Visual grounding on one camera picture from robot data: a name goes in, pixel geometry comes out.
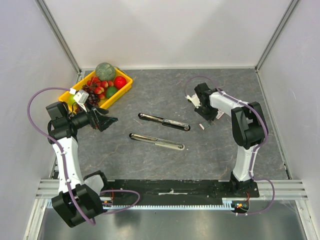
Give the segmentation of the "red apple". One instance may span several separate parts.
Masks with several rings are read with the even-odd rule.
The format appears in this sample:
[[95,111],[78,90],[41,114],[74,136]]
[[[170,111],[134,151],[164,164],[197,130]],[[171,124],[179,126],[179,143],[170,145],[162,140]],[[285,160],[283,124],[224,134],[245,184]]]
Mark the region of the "red apple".
[[127,80],[123,77],[123,76],[117,76],[114,81],[113,81],[113,85],[120,90],[121,88],[123,88],[125,85],[127,84]]

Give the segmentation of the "red white staple box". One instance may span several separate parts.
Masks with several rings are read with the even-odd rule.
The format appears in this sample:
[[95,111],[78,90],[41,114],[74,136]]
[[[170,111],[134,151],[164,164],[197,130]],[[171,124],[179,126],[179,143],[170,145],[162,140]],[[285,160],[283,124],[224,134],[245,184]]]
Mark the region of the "red white staple box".
[[223,111],[218,111],[215,118],[216,118],[217,120],[219,120],[223,115],[224,115],[224,112],[223,112]]

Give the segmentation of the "dark green lime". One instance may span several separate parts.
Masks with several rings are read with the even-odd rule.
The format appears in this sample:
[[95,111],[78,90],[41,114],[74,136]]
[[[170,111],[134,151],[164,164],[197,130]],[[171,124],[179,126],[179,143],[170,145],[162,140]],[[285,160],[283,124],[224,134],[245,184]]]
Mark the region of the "dark green lime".
[[114,94],[117,93],[117,91],[118,91],[118,89],[115,86],[110,86],[106,90],[105,97],[107,99],[110,99]]

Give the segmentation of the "white black stapler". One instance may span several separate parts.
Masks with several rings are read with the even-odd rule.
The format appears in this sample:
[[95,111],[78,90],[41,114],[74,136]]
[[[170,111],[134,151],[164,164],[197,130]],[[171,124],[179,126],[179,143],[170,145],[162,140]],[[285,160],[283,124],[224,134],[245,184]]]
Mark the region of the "white black stapler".
[[151,136],[135,134],[135,133],[130,133],[129,137],[135,141],[151,143],[156,146],[161,146],[161,147],[165,147],[173,150],[182,151],[185,149],[185,145],[183,143],[165,140],[157,137],[151,137]]

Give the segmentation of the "green melon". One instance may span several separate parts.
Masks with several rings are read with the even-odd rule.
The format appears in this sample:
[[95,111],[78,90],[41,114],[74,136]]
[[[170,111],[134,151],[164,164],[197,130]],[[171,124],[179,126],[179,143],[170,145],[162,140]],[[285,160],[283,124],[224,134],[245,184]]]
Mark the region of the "green melon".
[[116,69],[108,62],[102,62],[95,68],[95,74],[101,81],[113,81]]

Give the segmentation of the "purple grape bunch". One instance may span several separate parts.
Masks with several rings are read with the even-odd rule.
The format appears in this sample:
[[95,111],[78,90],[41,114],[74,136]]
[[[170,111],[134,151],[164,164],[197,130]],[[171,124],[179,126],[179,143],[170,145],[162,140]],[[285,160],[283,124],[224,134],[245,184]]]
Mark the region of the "purple grape bunch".
[[100,102],[100,99],[98,97],[96,97],[94,94],[90,94],[89,93],[89,90],[86,89],[85,85],[82,86],[81,90],[84,90],[86,91],[88,94],[89,94],[89,97],[88,99],[86,100],[85,102],[85,106],[87,108],[87,111],[90,110],[91,108],[93,107],[98,107],[99,106],[99,102]]

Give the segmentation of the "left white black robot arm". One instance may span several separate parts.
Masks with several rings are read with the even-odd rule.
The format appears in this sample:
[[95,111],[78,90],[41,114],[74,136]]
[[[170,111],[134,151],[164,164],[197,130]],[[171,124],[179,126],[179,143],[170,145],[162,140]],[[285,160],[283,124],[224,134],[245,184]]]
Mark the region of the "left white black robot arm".
[[109,193],[110,185],[100,170],[82,176],[77,134],[85,126],[103,132],[118,118],[94,106],[70,115],[67,103],[61,101],[48,105],[46,110],[50,116],[48,141],[55,151],[59,171],[58,195],[51,199],[52,207],[70,228],[86,221],[94,224],[94,218],[104,211],[100,197]]

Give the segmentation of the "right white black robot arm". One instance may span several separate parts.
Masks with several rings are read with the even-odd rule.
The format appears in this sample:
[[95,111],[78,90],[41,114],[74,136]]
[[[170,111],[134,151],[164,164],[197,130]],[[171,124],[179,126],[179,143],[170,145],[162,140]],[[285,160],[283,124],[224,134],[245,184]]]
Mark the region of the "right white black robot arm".
[[206,121],[213,121],[218,111],[231,117],[237,158],[228,186],[233,196],[240,197],[255,187],[253,169],[256,154],[269,135],[261,105],[236,99],[219,88],[210,89],[206,83],[198,84],[194,91],[194,111]]

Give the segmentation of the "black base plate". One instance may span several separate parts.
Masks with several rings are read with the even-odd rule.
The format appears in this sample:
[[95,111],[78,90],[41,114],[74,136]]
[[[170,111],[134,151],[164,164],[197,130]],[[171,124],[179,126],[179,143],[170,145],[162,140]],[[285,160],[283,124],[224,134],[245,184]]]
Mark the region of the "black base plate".
[[223,198],[258,198],[257,183],[236,190],[230,181],[219,180],[108,180],[105,190],[131,190],[140,195],[139,205],[218,204]]

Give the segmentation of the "light green lime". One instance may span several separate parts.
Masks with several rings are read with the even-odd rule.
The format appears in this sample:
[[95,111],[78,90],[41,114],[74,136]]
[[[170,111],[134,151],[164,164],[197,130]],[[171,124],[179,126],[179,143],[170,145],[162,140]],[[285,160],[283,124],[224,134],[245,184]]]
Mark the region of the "light green lime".
[[67,100],[67,104],[72,106],[74,103],[76,103],[75,99],[74,99],[74,95],[71,94],[70,97]]

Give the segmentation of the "red peach cluster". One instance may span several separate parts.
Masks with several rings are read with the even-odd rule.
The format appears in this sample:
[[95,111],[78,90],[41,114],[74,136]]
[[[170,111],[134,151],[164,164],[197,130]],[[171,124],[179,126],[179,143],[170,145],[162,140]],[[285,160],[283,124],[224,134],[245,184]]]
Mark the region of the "red peach cluster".
[[108,87],[114,86],[113,81],[100,80],[97,76],[92,76],[85,84],[90,94],[94,94],[97,98],[103,100],[106,98],[106,90]]

